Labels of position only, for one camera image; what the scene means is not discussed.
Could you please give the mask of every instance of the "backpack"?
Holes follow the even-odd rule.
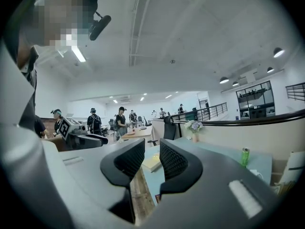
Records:
[[[92,124],[91,124],[91,130],[92,131],[100,131],[102,122],[101,122],[99,116],[96,115],[96,118],[94,117],[94,115],[91,115],[91,116],[93,117],[93,121],[92,121]]]
[[[118,122],[116,121],[116,119],[113,120],[113,130],[114,130],[115,132],[119,130],[119,128],[118,128]]]

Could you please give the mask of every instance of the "black backpack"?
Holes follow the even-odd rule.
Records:
[[[98,115],[94,117],[94,115],[91,115],[93,118],[92,124],[91,124],[91,130],[94,131],[100,131],[102,122]]]

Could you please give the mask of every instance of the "green can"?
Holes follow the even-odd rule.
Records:
[[[241,161],[241,164],[244,167],[247,167],[247,165],[248,165],[249,154],[250,154],[250,149],[247,147],[244,147],[243,152],[242,152],[242,161]]]

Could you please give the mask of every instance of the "book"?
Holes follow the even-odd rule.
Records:
[[[159,154],[154,154],[153,157],[145,159],[142,163],[142,166],[148,169],[150,172],[155,171],[158,167],[161,166]]]

